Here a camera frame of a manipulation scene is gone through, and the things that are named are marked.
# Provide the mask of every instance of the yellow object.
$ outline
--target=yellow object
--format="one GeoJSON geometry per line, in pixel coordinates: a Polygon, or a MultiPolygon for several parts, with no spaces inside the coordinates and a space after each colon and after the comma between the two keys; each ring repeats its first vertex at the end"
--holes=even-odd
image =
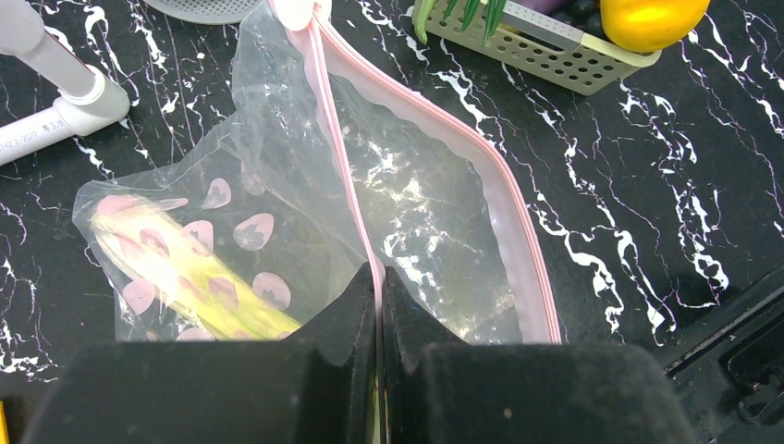
{"type": "Polygon", "coordinates": [[[8,444],[8,424],[6,424],[6,411],[3,410],[3,402],[0,401],[0,444],[8,444]]]}
{"type": "Polygon", "coordinates": [[[159,204],[140,196],[109,196],[90,224],[120,271],[153,284],[158,300],[202,324],[217,339],[280,339],[300,327],[253,294],[196,238],[183,233],[159,204]]]}
{"type": "Polygon", "coordinates": [[[650,53],[693,30],[708,4],[710,0],[601,0],[602,26],[612,43],[650,53]]]}

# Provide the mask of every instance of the marble surface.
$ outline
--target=marble surface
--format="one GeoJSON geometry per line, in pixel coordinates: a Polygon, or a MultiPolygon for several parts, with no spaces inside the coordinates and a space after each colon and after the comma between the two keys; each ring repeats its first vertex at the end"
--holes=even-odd
{"type": "MultiPolygon", "coordinates": [[[[715,0],[652,68],[584,98],[438,38],[413,0],[336,0],[333,23],[387,74],[485,135],[518,178],[564,339],[678,346],[781,262],[784,45],[775,0],[715,0]]],[[[77,189],[177,162],[233,111],[237,26],[126,1],[35,3],[129,93],[127,119],[0,166],[0,395],[38,393],[114,337],[113,291],[70,222],[77,189]]],[[[0,58],[0,125],[55,88],[0,58]]]]}

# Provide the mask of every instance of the white pipe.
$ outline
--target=white pipe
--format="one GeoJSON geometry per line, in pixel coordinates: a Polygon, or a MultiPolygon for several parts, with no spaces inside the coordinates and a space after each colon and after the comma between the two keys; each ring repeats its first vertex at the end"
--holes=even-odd
{"type": "Polygon", "coordinates": [[[43,20],[24,0],[0,0],[0,53],[15,56],[61,93],[82,97],[95,76],[43,28],[43,20]]]}
{"type": "Polygon", "coordinates": [[[0,128],[0,165],[73,136],[54,107],[0,128]]]}

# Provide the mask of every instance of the white colander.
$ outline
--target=white colander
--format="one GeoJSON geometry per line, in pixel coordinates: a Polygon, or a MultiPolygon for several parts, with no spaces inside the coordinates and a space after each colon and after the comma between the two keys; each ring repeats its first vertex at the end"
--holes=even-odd
{"type": "Polygon", "coordinates": [[[239,23],[260,0],[144,0],[175,19],[203,25],[239,23]]]}

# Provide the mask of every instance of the purple vegetable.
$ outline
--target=purple vegetable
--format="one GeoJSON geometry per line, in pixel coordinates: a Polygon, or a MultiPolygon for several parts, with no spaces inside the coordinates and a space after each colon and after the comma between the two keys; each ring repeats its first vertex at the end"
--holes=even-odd
{"type": "Polygon", "coordinates": [[[569,0],[511,0],[518,5],[533,9],[536,12],[550,15],[553,11],[566,5],[569,0]]]}

